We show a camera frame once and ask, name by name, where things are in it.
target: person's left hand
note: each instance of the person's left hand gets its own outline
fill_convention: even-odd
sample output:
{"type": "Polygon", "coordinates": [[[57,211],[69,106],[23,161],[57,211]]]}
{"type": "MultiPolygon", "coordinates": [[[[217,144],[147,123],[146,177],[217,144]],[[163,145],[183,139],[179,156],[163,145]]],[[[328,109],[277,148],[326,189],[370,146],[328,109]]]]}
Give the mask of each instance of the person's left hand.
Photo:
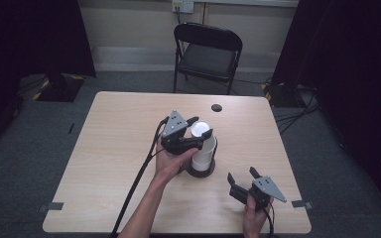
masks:
{"type": "Polygon", "coordinates": [[[178,173],[181,165],[189,161],[197,152],[197,148],[191,148],[181,155],[173,155],[163,148],[161,138],[159,138],[156,148],[156,173],[154,177],[160,177],[165,183],[169,182],[178,173]]]}

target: wooden table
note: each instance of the wooden table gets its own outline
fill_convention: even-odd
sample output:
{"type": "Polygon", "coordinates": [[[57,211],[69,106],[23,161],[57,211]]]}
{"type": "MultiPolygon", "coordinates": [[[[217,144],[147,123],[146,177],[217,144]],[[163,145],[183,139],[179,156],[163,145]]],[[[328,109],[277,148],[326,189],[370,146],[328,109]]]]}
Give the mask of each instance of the wooden table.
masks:
{"type": "MultiPolygon", "coordinates": [[[[270,176],[288,200],[275,200],[276,233],[309,233],[301,195],[268,101],[263,97],[99,92],[49,210],[47,232],[110,233],[141,168],[159,122],[172,110],[199,116],[218,140],[215,171],[208,178],[183,172],[168,184],[152,233],[241,233],[244,205],[229,196],[227,174],[249,188],[249,168],[270,176]],[[221,112],[211,110],[220,104],[221,112]]],[[[119,231],[132,215],[155,171],[151,162],[129,203],[119,231]]],[[[268,232],[265,225],[262,232],[268,232]]]]}

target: forearm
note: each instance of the forearm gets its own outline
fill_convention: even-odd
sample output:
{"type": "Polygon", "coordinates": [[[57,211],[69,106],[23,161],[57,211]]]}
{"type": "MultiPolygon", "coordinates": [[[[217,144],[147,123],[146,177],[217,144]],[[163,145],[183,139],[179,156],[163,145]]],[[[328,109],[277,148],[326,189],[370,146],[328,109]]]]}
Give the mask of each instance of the forearm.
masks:
{"type": "Polygon", "coordinates": [[[149,237],[166,184],[167,183],[159,177],[154,177],[151,180],[141,202],[118,238],[149,237]]]}

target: chair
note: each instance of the chair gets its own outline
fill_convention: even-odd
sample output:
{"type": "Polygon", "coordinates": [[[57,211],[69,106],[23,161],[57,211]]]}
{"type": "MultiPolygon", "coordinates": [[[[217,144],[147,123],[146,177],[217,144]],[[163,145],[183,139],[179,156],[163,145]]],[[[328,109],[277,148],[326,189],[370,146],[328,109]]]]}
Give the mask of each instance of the chair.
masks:
{"type": "Polygon", "coordinates": [[[178,72],[213,81],[228,82],[230,94],[234,74],[243,48],[233,32],[198,23],[175,27],[176,63],[173,93],[176,93],[178,72]]]}

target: person's right hand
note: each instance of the person's right hand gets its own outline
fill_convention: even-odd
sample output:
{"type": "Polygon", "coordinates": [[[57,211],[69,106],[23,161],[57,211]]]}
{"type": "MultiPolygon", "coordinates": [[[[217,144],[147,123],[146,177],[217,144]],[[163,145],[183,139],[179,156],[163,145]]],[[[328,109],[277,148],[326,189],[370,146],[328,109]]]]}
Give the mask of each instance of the person's right hand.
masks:
{"type": "MultiPolygon", "coordinates": [[[[267,219],[267,215],[264,210],[260,209],[259,211],[255,211],[256,201],[253,196],[248,195],[245,207],[245,214],[243,218],[243,235],[245,238],[258,238],[261,233],[262,227],[265,224],[265,220],[267,219]]],[[[265,210],[269,212],[271,209],[271,205],[268,205],[265,210]]]]}

